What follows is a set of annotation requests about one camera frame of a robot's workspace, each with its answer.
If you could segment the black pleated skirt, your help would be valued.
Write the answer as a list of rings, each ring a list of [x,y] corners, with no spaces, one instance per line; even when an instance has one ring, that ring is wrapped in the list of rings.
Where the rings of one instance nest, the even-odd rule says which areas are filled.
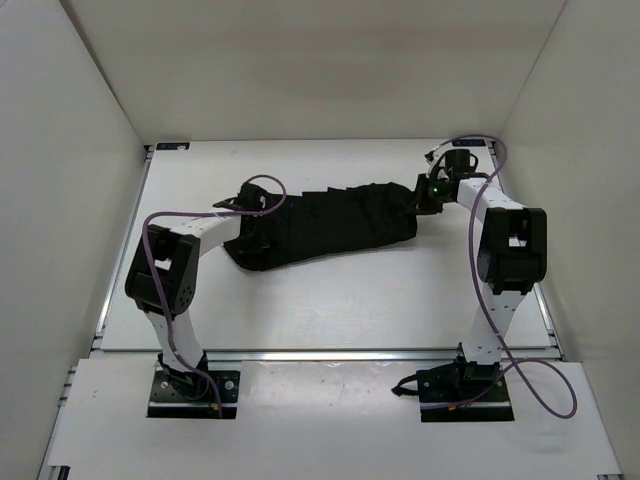
[[[265,216],[269,247],[244,255],[237,238],[224,249],[241,268],[267,271],[316,257],[385,247],[417,234],[413,193],[396,183],[346,189],[271,193],[278,208]]]

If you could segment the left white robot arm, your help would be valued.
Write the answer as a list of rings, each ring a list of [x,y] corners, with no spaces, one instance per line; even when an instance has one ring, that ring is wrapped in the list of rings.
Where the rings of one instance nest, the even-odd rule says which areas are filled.
[[[189,316],[200,259],[225,246],[240,266],[260,266],[269,248],[261,221],[286,199],[285,190],[269,193],[256,179],[206,212],[153,212],[141,227],[125,294],[151,321],[161,346],[160,365],[188,398],[203,395],[209,385],[206,355]]]

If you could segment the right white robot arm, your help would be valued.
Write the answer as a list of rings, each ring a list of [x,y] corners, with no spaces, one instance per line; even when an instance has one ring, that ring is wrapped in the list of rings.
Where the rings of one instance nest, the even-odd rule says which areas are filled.
[[[430,151],[426,161],[429,170],[416,183],[416,213],[439,214],[449,203],[469,211],[467,244],[478,312],[460,346],[466,365],[448,376],[452,395],[467,401],[485,384],[475,367],[497,366],[516,311],[546,275],[547,216],[511,199],[495,183],[497,174],[481,172],[477,155],[468,149]]]

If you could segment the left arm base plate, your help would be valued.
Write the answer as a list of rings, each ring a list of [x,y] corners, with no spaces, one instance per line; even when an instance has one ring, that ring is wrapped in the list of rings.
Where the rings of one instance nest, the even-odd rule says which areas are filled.
[[[160,368],[154,372],[148,398],[147,417],[164,419],[231,420],[237,415],[241,372],[215,370],[211,372],[220,394],[221,405],[202,378],[195,387],[179,386]]]

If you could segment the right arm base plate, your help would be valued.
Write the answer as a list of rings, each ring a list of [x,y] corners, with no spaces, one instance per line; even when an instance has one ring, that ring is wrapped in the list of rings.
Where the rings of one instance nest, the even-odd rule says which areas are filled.
[[[419,400],[423,423],[511,422],[515,419],[499,363],[479,365],[462,357],[402,378],[391,392]]]

